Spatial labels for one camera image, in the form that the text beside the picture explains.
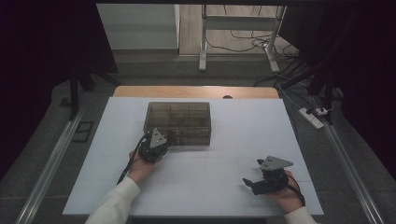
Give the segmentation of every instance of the gray floor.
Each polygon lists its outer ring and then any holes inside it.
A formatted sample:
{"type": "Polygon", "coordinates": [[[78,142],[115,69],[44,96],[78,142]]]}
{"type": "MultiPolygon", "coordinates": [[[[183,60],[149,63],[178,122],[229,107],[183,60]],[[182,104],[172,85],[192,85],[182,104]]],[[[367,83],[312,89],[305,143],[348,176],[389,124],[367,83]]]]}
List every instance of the gray floor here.
{"type": "MultiPolygon", "coordinates": [[[[198,71],[197,57],[166,54],[132,56],[124,53],[116,54],[116,60],[120,74],[113,75],[113,77],[124,85],[253,86],[255,81],[272,76],[268,62],[263,57],[211,57],[205,73],[198,71]]],[[[96,87],[90,93],[87,110],[81,119],[81,122],[92,123],[92,132],[88,136],[84,133],[75,133],[73,138],[75,141],[72,141],[66,150],[33,223],[84,223],[86,219],[85,217],[66,217],[62,215],[62,211],[89,150],[108,97],[115,89],[101,78],[95,75],[92,77],[96,87]]],[[[272,86],[273,84],[274,80],[271,79],[259,86],[272,86]]],[[[301,97],[307,99],[303,85],[297,84],[291,90],[300,93],[297,95],[286,91],[294,103],[304,107],[310,106],[309,101],[306,102],[301,97]]],[[[325,216],[315,217],[316,221],[320,223],[370,223],[326,133],[323,130],[315,130],[298,114],[298,108],[286,99],[282,92],[279,94],[290,112],[290,122],[295,128],[301,151],[325,213],[325,216]]],[[[14,223],[21,211],[69,118],[70,108],[60,106],[63,98],[68,97],[67,82],[54,88],[52,103],[46,116],[18,160],[0,182],[0,223],[14,223]]],[[[344,119],[340,111],[341,101],[334,101],[333,104],[333,126],[341,136],[350,158],[386,223],[396,223],[395,181],[374,152],[344,119]]],[[[159,221],[139,219],[134,223],[159,221]]],[[[175,223],[174,220],[161,220],[161,223],[163,222],[175,223]]],[[[267,222],[286,223],[283,217],[269,217],[267,222]]],[[[201,223],[208,223],[208,221],[202,220],[201,223]]]]}

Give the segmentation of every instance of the cable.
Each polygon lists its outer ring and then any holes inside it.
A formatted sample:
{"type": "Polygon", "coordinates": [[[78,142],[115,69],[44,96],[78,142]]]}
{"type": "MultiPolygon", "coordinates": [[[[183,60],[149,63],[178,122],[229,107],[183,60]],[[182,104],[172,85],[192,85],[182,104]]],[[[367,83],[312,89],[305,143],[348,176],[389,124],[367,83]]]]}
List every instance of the cable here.
{"type": "Polygon", "coordinates": [[[213,46],[213,45],[211,45],[210,43],[209,43],[209,41],[206,39],[206,43],[210,46],[210,47],[212,47],[212,48],[214,48],[214,49],[226,49],[226,50],[229,50],[229,51],[233,51],[233,52],[245,52],[245,51],[249,51],[249,50],[252,50],[252,49],[255,49],[257,46],[253,46],[252,48],[250,48],[250,49],[240,49],[240,50],[238,50],[238,49],[227,49],[227,48],[224,48],[224,47],[220,47],[220,46],[213,46]]]}
{"type": "Polygon", "coordinates": [[[256,46],[256,47],[265,48],[265,47],[268,46],[269,42],[268,42],[268,39],[255,38],[255,39],[251,42],[251,44],[252,44],[253,46],[256,46]]]}
{"type": "MultiPolygon", "coordinates": [[[[278,75],[278,74],[275,74],[275,76],[276,77],[282,77],[282,78],[285,78],[285,79],[288,79],[288,80],[292,80],[292,78],[291,77],[284,77],[284,76],[282,76],[282,75],[278,75]]],[[[306,84],[304,84],[304,83],[302,83],[302,82],[298,82],[298,84],[300,84],[300,85],[302,85],[302,86],[307,86],[306,84]]]]}
{"type": "Polygon", "coordinates": [[[134,149],[134,153],[132,154],[131,159],[129,159],[128,164],[126,165],[125,169],[122,171],[122,174],[119,178],[119,181],[117,182],[117,185],[123,180],[123,178],[126,176],[126,174],[128,174],[128,171],[131,168],[132,164],[134,164],[136,161],[140,160],[140,158],[139,158],[134,161],[134,156],[136,155],[136,152],[139,149],[140,145],[142,144],[143,140],[146,139],[148,136],[149,136],[148,134],[144,134],[140,138],[139,142],[136,145],[136,148],[134,149]]]}
{"type": "Polygon", "coordinates": [[[283,51],[283,55],[282,55],[282,54],[280,54],[279,52],[277,52],[276,46],[274,45],[275,56],[276,56],[278,59],[280,59],[280,60],[289,60],[289,59],[299,58],[300,55],[298,55],[298,54],[297,54],[297,55],[287,55],[287,54],[284,53],[285,48],[289,48],[290,46],[291,46],[291,44],[287,45],[286,47],[284,47],[284,48],[282,49],[282,51],[283,51]]]}
{"type": "MultiPolygon", "coordinates": [[[[224,8],[224,15],[225,15],[225,16],[228,16],[228,15],[227,15],[227,9],[225,8],[225,5],[223,5],[223,8],[224,8]]],[[[260,12],[261,12],[261,11],[262,11],[262,7],[260,7],[259,14],[258,14],[257,16],[260,16],[260,12]]],[[[249,14],[249,16],[253,15],[253,12],[254,12],[254,6],[253,6],[253,10],[252,10],[252,12],[249,14]]],[[[233,37],[239,38],[239,39],[251,39],[251,38],[255,38],[255,37],[253,37],[253,36],[251,36],[251,37],[248,37],[248,36],[236,36],[236,35],[233,34],[233,31],[232,31],[232,30],[230,30],[230,33],[231,33],[231,35],[232,35],[233,37]]]]}
{"type": "Polygon", "coordinates": [[[291,46],[292,46],[292,44],[289,44],[289,45],[287,45],[285,48],[282,49],[283,55],[289,56],[288,54],[285,53],[285,49],[290,48],[291,46]]]}
{"type": "Polygon", "coordinates": [[[298,70],[298,71],[295,71],[295,70],[297,70],[297,69],[295,69],[294,71],[292,71],[292,72],[290,72],[290,73],[288,74],[288,77],[292,77],[292,76],[294,76],[294,75],[297,75],[297,74],[303,72],[307,66],[308,66],[308,65],[305,64],[305,65],[304,65],[302,68],[300,68],[300,70],[298,70]]]}
{"type": "Polygon", "coordinates": [[[256,81],[256,82],[253,84],[253,87],[257,87],[257,85],[258,85],[259,83],[264,82],[264,81],[266,81],[266,80],[273,79],[273,78],[276,78],[276,76],[273,76],[273,77],[265,77],[265,78],[263,78],[263,79],[261,79],[261,80],[258,80],[258,81],[256,81]]]}
{"type": "Polygon", "coordinates": [[[252,34],[250,36],[236,36],[233,34],[233,31],[230,30],[230,33],[233,37],[238,38],[238,39],[255,39],[255,38],[260,38],[260,37],[267,37],[267,36],[271,36],[271,35],[253,35],[253,31],[251,32],[252,34]]]}
{"type": "Polygon", "coordinates": [[[298,185],[297,181],[296,181],[293,177],[291,177],[291,176],[289,176],[289,175],[288,175],[288,177],[290,177],[291,179],[294,180],[294,182],[297,184],[298,189],[296,189],[295,187],[291,186],[290,184],[286,184],[285,187],[288,188],[288,189],[290,189],[290,190],[293,191],[294,193],[296,193],[297,196],[298,196],[298,198],[299,198],[300,201],[301,201],[301,204],[302,204],[303,206],[305,206],[305,198],[304,198],[304,195],[300,192],[300,186],[298,185]]]}
{"type": "Polygon", "coordinates": [[[257,17],[259,17],[260,16],[260,13],[262,12],[262,6],[260,6],[260,9],[259,9],[259,14],[257,14],[257,17]]]}
{"type": "Polygon", "coordinates": [[[288,96],[285,92],[283,92],[282,88],[280,88],[280,84],[278,85],[278,87],[279,87],[280,91],[282,91],[282,93],[286,96],[286,98],[288,98],[288,100],[289,100],[292,104],[294,104],[295,106],[297,106],[299,109],[302,108],[302,107],[300,107],[299,105],[297,105],[296,103],[294,103],[294,102],[289,98],[289,96],[288,96]]]}
{"type": "Polygon", "coordinates": [[[291,65],[294,64],[294,62],[296,62],[296,61],[297,61],[297,59],[295,58],[291,63],[289,63],[289,65],[285,69],[283,69],[283,71],[279,72],[278,74],[282,74],[282,73],[286,72],[286,70],[288,70],[291,67],[291,65]]]}
{"type": "MultiPolygon", "coordinates": [[[[285,75],[285,77],[290,77],[291,75],[294,75],[295,73],[295,70],[297,70],[297,68],[299,68],[301,65],[303,65],[304,64],[304,61],[301,61],[299,64],[297,64],[297,66],[295,66],[295,67],[293,67],[286,75],[285,75]]],[[[276,86],[276,83],[278,82],[280,80],[280,78],[278,78],[275,82],[274,82],[274,84],[273,84],[273,87],[275,87],[276,86]]]]}
{"type": "Polygon", "coordinates": [[[299,93],[297,93],[297,92],[295,92],[295,91],[291,91],[291,90],[289,90],[289,91],[290,91],[291,93],[293,93],[293,94],[299,96],[301,99],[303,99],[303,100],[304,100],[305,102],[307,102],[309,105],[311,105],[311,106],[312,106],[312,109],[315,108],[315,106],[312,105],[309,101],[307,101],[301,94],[299,94],[299,93]]]}
{"type": "MultiPolygon", "coordinates": [[[[323,93],[320,92],[319,95],[320,95],[320,100],[324,101],[324,99],[325,99],[326,97],[323,95],[323,93]]],[[[320,102],[320,104],[321,104],[321,107],[320,107],[320,108],[326,109],[326,108],[323,106],[323,102],[320,102]]],[[[334,104],[332,103],[332,108],[326,109],[326,110],[327,110],[327,111],[332,111],[332,110],[334,110],[334,104]]]]}

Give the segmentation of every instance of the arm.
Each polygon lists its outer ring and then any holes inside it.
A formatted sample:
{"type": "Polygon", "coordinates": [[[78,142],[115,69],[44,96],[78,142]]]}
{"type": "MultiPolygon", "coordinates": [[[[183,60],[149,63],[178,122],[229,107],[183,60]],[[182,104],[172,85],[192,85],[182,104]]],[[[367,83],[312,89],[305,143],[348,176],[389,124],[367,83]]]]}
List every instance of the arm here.
{"type": "Polygon", "coordinates": [[[154,165],[140,160],[136,153],[135,163],[129,173],[114,189],[111,189],[99,202],[91,215],[88,224],[124,224],[131,212],[131,202],[140,192],[137,184],[148,176],[154,165]]]}
{"type": "MultiPolygon", "coordinates": [[[[289,184],[298,189],[297,183],[294,181],[293,175],[290,171],[286,171],[289,176],[289,184]]],[[[282,189],[280,192],[266,194],[267,197],[272,198],[279,204],[285,212],[285,219],[288,224],[317,224],[315,220],[308,213],[308,210],[301,203],[298,196],[290,189],[282,189]]]]}

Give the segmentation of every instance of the white table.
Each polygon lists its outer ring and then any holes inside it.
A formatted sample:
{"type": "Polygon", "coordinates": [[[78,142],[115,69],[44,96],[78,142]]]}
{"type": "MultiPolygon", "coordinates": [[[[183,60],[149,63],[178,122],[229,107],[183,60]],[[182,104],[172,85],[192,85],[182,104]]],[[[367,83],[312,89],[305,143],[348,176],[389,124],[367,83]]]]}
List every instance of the white table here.
{"type": "Polygon", "coordinates": [[[268,217],[281,215],[275,203],[255,196],[242,177],[261,180],[257,159],[294,162],[312,215],[322,215],[282,100],[112,97],[92,141],[64,215],[88,215],[112,189],[143,134],[149,102],[209,102],[209,147],[170,147],[141,185],[132,204],[137,217],[268,217]]]}

